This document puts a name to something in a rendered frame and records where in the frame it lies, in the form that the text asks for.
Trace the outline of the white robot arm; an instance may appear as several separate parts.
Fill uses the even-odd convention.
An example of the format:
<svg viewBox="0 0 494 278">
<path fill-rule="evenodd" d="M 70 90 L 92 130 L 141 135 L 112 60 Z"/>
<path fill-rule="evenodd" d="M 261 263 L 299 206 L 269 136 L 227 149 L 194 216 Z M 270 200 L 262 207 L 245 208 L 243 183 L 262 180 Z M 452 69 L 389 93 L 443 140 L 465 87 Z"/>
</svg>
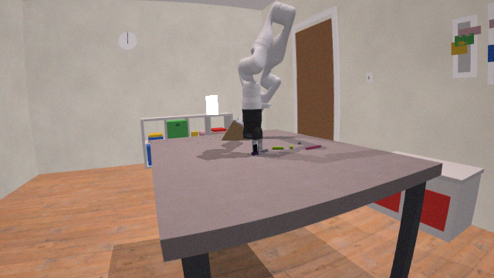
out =
<svg viewBox="0 0 494 278">
<path fill-rule="evenodd" d="M 251 48 L 251 57 L 241 59 L 238 65 L 243 97 L 260 97 L 268 103 L 281 84 L 281 79 L 271 73 L 285 56 L 286 46 L 293 26 L 296 9 L 281 2 L 275 2 L 266 17 L 262 30 Z M 273 38 L 272 22 L 284 25 L 283 31 Z M 255 52 L 255 54 L 254 54 Z M 263 71 L 262 71 L 263 70 Z M 252 82 L 253 76 L 262 72 L 260 84 Z M 251 75 L 251 76 L 250 76 Z M 268 91 L 261 92 L 260 85 Z"/>
</svg>

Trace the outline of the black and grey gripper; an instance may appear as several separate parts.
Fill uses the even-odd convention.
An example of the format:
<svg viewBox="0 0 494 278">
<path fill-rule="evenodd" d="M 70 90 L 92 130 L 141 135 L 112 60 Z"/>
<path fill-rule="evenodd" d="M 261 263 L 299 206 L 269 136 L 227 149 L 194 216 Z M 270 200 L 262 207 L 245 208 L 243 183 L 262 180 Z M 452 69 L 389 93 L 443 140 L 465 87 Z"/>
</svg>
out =
<svg viewBox="0 0 494 278">
<path fill-rule="evenodd" d="M 258 141 L 258 154 L 262 154 L 262 108 L 271 108 L 271 104 L 262 103 L 261 97 L 242 98 L 243 138 L 252 140 L 252 152 L 257 151 Z"/>
</svg>

